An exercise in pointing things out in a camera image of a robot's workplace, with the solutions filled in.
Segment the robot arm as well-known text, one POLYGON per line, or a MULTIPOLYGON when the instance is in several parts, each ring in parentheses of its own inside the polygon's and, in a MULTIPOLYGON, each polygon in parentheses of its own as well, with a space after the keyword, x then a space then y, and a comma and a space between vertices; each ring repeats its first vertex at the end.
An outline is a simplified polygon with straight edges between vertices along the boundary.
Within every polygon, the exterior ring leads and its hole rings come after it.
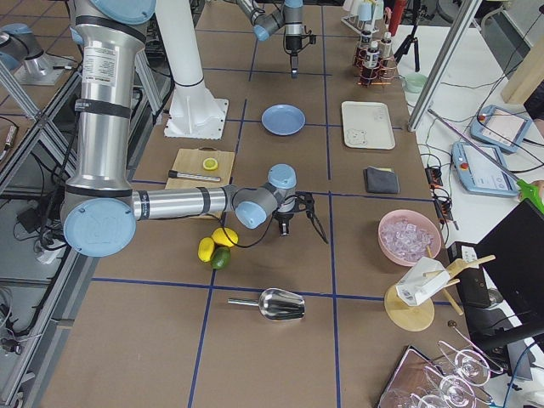
POLYGON ((74 24, 83 43, 82 90, 75 109, 75 174, 65 186, 61 221, 67 243, 89 257, 120 252, 139 220, 234 212, 249 229, 295 205, 296 174, 274 165, 256 189, 233 185, 181 190, 134 190, 126 175, 136 59, 156 18, 173 76, 169 137, 219 139, 228 101, 207 88, 195 26, 186 1, 76 1, 74 24))
POLYGON ((280 29, 284 30, 283 46, 289 55, 292 78, 298 77, 298 55, 303 50, 303 1, 284 1, 280 8, 268 14, 254 1, 235 1, 249 19, 253 33, 260 41, 268 40, 280 29))

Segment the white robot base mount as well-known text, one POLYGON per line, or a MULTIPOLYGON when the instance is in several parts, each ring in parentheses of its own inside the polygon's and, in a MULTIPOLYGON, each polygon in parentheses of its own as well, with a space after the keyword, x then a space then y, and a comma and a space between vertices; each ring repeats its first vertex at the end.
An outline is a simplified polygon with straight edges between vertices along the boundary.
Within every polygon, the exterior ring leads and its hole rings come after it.
POLYGON ((188 1, 158 0, 155 9, 174 82, 165 135, 169 138, 222 138, 229 107, 207 88, 188 1))

